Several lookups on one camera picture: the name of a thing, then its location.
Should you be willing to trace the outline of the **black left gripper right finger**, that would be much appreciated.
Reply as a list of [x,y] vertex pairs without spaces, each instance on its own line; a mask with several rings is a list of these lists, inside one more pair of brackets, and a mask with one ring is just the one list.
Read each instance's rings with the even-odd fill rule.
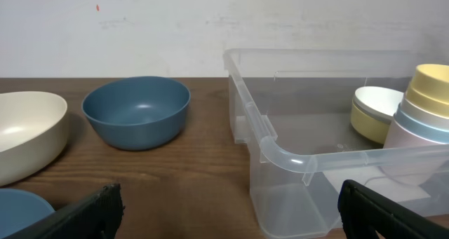
[[342,184],[337,208],[347,239],[448,239],[448,229],[351,179]]

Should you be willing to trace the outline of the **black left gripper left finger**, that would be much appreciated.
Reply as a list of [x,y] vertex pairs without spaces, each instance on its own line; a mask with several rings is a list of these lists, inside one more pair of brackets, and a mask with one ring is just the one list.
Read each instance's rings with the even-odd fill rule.
[[114,239],[122,222],[123,211],[121,185],[108,184],[7,238]]

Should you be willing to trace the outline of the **pink cup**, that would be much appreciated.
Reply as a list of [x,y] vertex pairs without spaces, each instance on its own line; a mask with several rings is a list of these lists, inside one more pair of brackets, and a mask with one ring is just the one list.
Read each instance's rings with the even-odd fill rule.
[[[406,130],[399,123],[394,121],[390,125],[384,143],[384,149],[431,145],[441,145],[441,143],[420,137],[419,135]],[[430,179],[435,171],[437,171],[447,160],[448,155],[442,158],[430,158],[428,155],[424,155],[424,157],[420,159],[411,159],[407,156],[405,160],[398,165],[381,166],[380,169],[386,176],[398,183],[417,186]]]

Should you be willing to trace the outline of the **blue large bowl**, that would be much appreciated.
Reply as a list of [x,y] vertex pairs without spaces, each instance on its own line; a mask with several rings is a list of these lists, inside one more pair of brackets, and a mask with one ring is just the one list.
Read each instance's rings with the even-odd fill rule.
[[95,89],[81,108],[104,143],[141,151],[161,146],[183,131],[190,99],[189,89],[179,81],[138,76]]
[[1,189],[1,238],[10,236],[54,213],[41,196],[20,189]]

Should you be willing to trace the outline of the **yellow small bowl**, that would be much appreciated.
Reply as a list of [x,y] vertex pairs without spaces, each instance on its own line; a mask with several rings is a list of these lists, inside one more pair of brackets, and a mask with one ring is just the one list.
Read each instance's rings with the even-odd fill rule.
[[350,122],[355,131],[365,138],[378,144],[384,144],[390,124],[367,115],[355,102],[352,102]]

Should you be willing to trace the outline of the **light blue cup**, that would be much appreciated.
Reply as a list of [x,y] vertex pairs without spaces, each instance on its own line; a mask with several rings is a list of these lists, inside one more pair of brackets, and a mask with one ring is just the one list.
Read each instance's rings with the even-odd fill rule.
[[411,118],[401,110],[394,114],[394,120],[409,132],[431,141],[448,143],[448,130],[438,129]]

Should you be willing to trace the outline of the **clear plastic storage bin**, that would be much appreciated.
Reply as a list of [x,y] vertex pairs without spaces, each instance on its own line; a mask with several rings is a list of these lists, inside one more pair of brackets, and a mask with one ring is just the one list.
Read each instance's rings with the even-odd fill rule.
[[417,65],[403,50],[231,49],[229,117],[250,152],[250,197],[267,238],[317,238],[341,226],[352,179],[423,217],[448,213],[448,147],[385,149],[352,128],[362,86],[404,91]]

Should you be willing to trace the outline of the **cream large bowl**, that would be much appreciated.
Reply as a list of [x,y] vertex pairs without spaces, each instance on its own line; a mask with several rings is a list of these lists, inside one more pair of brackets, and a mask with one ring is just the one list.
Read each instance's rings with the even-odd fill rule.
[[1,94],[1,185],[20,181],[56,159],[67,144],[67,102],[41,91]]

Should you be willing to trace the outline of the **cream cup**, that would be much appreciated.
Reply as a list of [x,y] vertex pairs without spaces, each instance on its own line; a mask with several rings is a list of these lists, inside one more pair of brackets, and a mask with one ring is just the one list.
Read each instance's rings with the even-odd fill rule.
[[399,107],[404,114],[422,124],[429,125],[433,128],[438,128],[441,130],[448,130],[448,117],[439,116],[437,114],[426,111],[414,105],[407,99],[403,99]]

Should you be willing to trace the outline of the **yellow cup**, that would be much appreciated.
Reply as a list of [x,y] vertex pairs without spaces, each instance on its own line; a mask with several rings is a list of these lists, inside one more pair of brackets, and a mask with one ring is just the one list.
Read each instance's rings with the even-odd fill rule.
[[411,86],[432,99],[448,102],[448,65],[420,64],[416,66]]
[[448,117],[448,103],[418,92],[411,86],[406,90],[406,99],[417,107],[442,117]]

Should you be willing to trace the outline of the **white small bowl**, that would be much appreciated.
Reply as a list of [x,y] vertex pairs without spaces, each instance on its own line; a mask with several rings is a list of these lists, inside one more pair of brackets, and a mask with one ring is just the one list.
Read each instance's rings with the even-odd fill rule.
[[363,86],[356,89],[353,100],[370,113],[394,117],[403,96],[403,92],[391,88]]

